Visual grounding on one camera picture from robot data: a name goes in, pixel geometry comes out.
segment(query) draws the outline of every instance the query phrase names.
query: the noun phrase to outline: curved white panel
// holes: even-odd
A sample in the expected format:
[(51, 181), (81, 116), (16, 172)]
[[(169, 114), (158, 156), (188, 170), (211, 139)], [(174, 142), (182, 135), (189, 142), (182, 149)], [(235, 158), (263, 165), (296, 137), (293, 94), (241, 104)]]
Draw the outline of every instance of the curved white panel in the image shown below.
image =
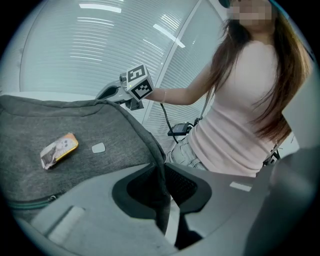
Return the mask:
[(172, 37), (196, 2), (49, 1), (26, 42), (21, 91), (95, 96), (120, 73), (140, 63), (157, 80), (174, 43)]
[(42, 1), (23, 21), (1, 57), (0, 92), (2, 93), (20, 91), (20, 68), (24, 47), (29, 31), (46, 2)]

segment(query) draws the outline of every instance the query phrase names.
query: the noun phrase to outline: white vertical blinds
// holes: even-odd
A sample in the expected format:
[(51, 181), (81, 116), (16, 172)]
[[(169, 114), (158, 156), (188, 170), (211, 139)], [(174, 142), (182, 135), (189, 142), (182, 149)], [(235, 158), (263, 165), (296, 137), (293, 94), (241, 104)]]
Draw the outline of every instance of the white vertical blinds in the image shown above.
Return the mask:
[[(202, 1), (181, 38), (185, 47), (177, 47), (160, 88), (186, 88), (192, 82), (211, 60), (219, 43), (221, 24), (221, 18), (212, 5), (207, 0)], [(164, 104), (171, 126), (193, 123), (200, 117), (205, 101), (203, 96), (189, 106)], [(149, 116), (143, 120), (143, 126), (154, 135), (165, 152), (172, 147), (174, 140), (167, 136), (169, 128), (159, 103), (152, 105)]]

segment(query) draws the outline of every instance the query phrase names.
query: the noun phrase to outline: long brown hair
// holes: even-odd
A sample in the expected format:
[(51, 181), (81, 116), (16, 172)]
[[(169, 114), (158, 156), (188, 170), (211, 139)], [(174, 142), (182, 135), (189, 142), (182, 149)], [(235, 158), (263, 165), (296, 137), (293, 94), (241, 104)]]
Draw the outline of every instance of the long brown hair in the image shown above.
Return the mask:
[[(211, 64), (210, 77), (205, 84), (208, 94), (215, 93), (229, 77), (240, 52), (252, 40), (251, 34), (238, 20), (229, 19), (223, 27), (223, 42), (217, 48)], [(277, 55), (275, 85), (254, 107), (267, 100), (269, 106), (252, 124), (257, 126), (258, 138), (283, 141), (291, 132), (282, 110), (307, 78), (310, 63), (307, 53), (289, 22), (280, 13), (274, 21), (273, 43)]]

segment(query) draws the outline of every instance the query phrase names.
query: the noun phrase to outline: snack wrapper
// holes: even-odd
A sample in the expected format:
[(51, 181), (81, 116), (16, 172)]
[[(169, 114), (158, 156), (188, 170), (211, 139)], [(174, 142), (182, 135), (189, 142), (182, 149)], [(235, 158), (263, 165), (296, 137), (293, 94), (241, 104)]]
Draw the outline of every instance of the snack wrapper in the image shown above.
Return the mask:
[(79, 143), (72, 133), (68, 133), (65, 136), (57, 139), (55, 142), (51, 143), (41, 151), (40, 157), (42, 167), (45, 170), (48, 170), (64, 156), (75, 150), (78, 145)]

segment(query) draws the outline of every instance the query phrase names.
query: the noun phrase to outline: pink tank top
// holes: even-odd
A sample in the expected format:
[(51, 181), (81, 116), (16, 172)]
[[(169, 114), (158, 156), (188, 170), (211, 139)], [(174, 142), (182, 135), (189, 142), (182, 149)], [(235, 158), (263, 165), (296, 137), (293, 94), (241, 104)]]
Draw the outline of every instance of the pink tank top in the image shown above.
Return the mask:
[(272, 45), (251, 41), (239, 55), (208, 114), (193, 128), (189, 143), (212, 172), (255, 177), (275, 143), (255, 136), (250, 122), (268, 107), (262, 99), (274, 86), (277, 56)]

